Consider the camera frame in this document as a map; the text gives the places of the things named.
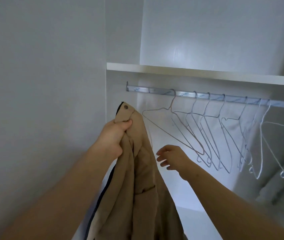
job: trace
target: folded fabric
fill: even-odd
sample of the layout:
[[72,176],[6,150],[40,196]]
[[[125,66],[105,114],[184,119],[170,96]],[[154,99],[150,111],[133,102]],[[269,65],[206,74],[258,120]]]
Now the folded fabric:
[[115,122],[133,120],[88,224],[85,240],[186,239],[175,204],[157,168],[143,118],[122,103]]

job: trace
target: beige jacket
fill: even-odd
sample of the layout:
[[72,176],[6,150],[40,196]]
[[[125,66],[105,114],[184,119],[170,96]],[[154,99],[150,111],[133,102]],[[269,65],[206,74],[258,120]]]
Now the beige jacket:
[[175,204],[157,168],[143,118],[122,103],[115,122],[133,120],[87,229],[87,240],[185,239]]

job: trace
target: hanging rod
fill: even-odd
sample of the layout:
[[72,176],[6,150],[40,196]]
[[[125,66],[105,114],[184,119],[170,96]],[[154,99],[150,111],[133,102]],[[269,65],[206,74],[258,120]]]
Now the hanging rod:
[[[128,82],[126,82],[126,91],[174,96],[174,91],[172,89],[132,86],[132,85],[129,85]],[[202,93],[202,92],[195,93],[195,92],[175,91],[175,93],[176,93],[176,96],[179,96],[179,97],[195,98],[196,95],[197,95],[197,98],[199,99],[200,98],[208,99],[209,97],[208,93]],[[223,94],[210,93],[210,96],[211,96],[211,100],[213,101],[223,101],[224,100]],[[246,104],[246,97],[226,95],[225,100],[230,103]],[[247,102],[248,104],[259,105],[260,100],[261,100],[261,105],[269,105],[269,102],[271,102],[271,106],[273,107],[284,108],[284,101],[268,100],[268,99],[260,99],[260,98],[257,99],[257,98],[250,97],[248,98]]]

